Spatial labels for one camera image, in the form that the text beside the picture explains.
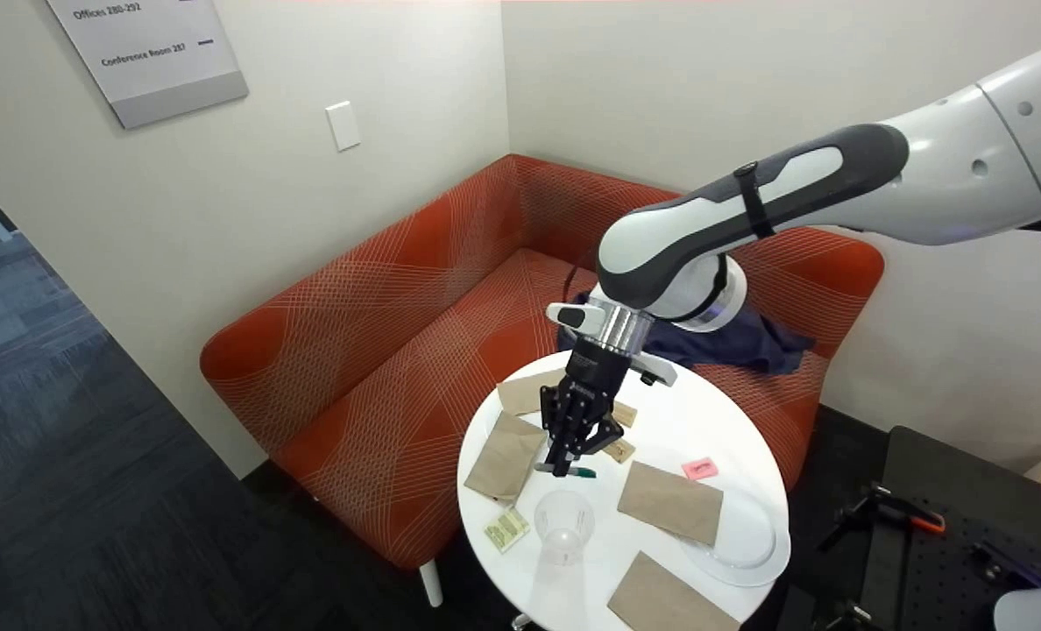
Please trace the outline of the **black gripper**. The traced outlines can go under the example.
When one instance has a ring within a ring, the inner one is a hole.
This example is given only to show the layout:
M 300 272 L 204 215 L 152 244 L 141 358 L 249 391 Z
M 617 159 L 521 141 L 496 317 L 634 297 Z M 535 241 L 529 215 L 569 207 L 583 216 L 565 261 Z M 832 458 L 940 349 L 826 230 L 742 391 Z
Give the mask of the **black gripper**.
M 624 428 L 614 421 L 614 400 L 626 376 L 626 362 L 590 341 L 578 341 L 569 353 L 565 377 L 539 388 L 542 428 L 550 431 L 550 449 L 542 472 L 569 476 L 571 471 L 571 434 L 573 455 L 591 455 L 614 445 Z

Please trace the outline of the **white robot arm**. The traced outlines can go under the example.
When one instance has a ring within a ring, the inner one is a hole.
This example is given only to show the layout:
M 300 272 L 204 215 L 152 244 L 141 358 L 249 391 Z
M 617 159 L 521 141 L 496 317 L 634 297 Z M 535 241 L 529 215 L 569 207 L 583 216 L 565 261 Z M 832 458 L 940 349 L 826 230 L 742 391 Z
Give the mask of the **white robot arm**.
M 1041 50 L 932 106 L 842 125 L 617 216 L 598 236 L 590 297 L 546 308 L 571 353 L 565 377 L 539 391 L 542 471 L 565 476 L 614 445 L 624 377 L 674 377 L 645 333 L 728 325 L 750 293 L 731 252 L 800 226 L 916 244 L 1041 226 Z

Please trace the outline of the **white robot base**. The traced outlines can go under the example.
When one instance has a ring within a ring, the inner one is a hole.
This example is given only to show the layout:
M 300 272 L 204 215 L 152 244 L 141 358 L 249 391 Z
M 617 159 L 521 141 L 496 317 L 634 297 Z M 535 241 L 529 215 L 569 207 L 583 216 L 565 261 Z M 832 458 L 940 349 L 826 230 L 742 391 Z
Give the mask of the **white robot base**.
M 1041 631 L 1041 590 L 1003 592 L 992 608 L 994 631 Z

